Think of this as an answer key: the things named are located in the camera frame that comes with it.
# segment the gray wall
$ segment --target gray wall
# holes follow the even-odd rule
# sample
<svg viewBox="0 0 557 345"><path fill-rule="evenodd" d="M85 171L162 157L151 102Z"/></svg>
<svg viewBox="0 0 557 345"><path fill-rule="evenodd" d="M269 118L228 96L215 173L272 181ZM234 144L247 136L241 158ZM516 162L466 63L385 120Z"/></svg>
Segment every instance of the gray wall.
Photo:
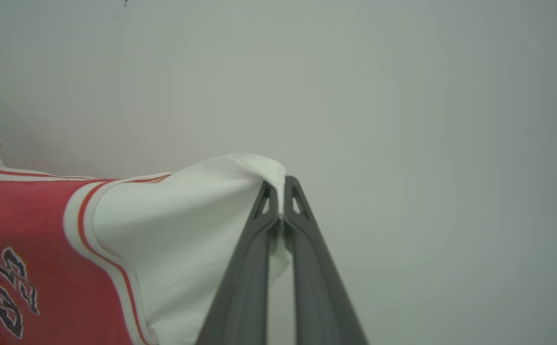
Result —
<svg viewBox="0 0 557 345"><path fill-rule="evenodd" d="M0 0L5 163L265 155L370 343L557 345L557 0L123 3ZM293 342L291 284L272 345Z"/></svg>

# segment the basketball jersey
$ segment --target basketball jersey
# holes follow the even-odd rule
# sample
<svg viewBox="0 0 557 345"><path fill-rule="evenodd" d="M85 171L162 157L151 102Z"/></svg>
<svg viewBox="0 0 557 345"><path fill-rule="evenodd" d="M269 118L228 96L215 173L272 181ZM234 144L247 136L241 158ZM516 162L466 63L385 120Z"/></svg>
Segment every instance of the basketball jersey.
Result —
<svg viewBox="0 0 557 345"><path fill-rule="evenodd" d="M244 153L120 180L0 159L0 345L195 343L261 182L284 177ZM277 243L270 279L288 263Z"/></svg>

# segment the white wall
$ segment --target white wall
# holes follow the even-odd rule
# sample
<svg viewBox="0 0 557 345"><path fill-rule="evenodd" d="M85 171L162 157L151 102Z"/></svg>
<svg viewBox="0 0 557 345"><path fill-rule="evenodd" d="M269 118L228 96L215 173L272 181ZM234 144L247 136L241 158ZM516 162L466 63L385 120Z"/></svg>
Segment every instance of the white wall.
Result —
<svg viewBox="0 0 557 345"><path fill-rule="evenodd" d="M557 344L557 0L123 2L0 0L7 164L265 155L371 344Z"/></svg>

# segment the jersey trim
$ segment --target jersey trim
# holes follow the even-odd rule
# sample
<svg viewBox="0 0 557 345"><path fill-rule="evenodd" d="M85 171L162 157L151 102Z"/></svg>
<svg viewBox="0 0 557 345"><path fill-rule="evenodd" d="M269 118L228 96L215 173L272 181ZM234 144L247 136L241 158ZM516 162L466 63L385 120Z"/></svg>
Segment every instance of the jersey trim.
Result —
<svg viewBox="0 0 557 345"><path fill-rule="evenodd" d="M64 231L72 247L81 256L101 267L112 280L134 345L156 344L157 340L150 334L145 321L142 295L134 270L101 246L92 227L93 213L101 196L112 186L120 183L157 183L169 175L171 173L89 183L72 195L64 214Z"/></svg>
<svg viewBox="0 0 557 345"><path fill-rule="evenodd" d="M84 181L92 177L57 176L39 171L6 168L0 166L0 181Z"/></svg>

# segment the white stripe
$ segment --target white stripe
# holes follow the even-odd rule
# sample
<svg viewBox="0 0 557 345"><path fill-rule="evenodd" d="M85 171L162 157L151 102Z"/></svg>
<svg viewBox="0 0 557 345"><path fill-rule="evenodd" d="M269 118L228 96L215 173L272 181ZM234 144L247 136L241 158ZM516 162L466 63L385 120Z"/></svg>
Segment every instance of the white stripe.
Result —
<svg viewBox="0 0 557 345"><path fill-rule="evenodd" d="M140 321L140 329L142 330L143 337L147 340L149 344L156 344L157 340L153 334L150 334L146 318L144 316L144 307L142 304L142 295L140 294L140 288L138 286L138 280L136 278L136 274L134 270L131 268L131 265L123 262L123 260L117 258L116 256L112 255L108 251L104 250L104 248L99 244L97 237L93 230L93 213L97 206L97 203L101 199L102 195L112 186L115 186L120 183L127 183L131 181L140 181L140 180L148 180L148 179L157 179L159 177L163 177L169 175L171 173L164 173L164 174L156 174L156 175L149 175L149 176L141 176L141 177L134 177L132 179L124 179L119 181L114 181L112 183L107 183L91 197L87 209L84 215L84 229L85 237L89 245L92 247L96 253L99 253L101 256L94 254L90 251L85 245L83 244L82 239L79 236L77 221L78 221L78 214L83 203L83 200L88 195L88 193L98 186L101 183L90 183L79 190L77 190L73 195L70 201L68 202L68 206L66 207L66 212L64 216L64 230L66 233L66 238L72 245L72 247L83 257L88 258L97 266L101 267L110 277L114 287L116 288L116 292L119 297L119 301L121 302L121 307L123 308L123 315L125 316L125 324L127 325L127 330L129 335L132 339L134 345L143 345L144 342L140 338L138 334L138 329L136 327L136 319L134 318L134 312L131 308L131 301L129 299L129 292L127 292L127 285L125 284L125 279L119 272L118 268L111 264L108 260L114 262L115 264L119 265L125 273L127 274L127 278L129 279L131 288L132 288L132 295L134 296L134 303L136 304L136 311L138 314L138 320Z"/></svg>
<svg viewBox="0 0 557 345"><path fill-rule="evenodd" d="M0 174L0 181L85 181L93 179L92 177L81 176L52 176L42 171L12 169L0 166L0 171L16 174L40 174L45 176L25 176L25 175L6 175Z"/></svg>

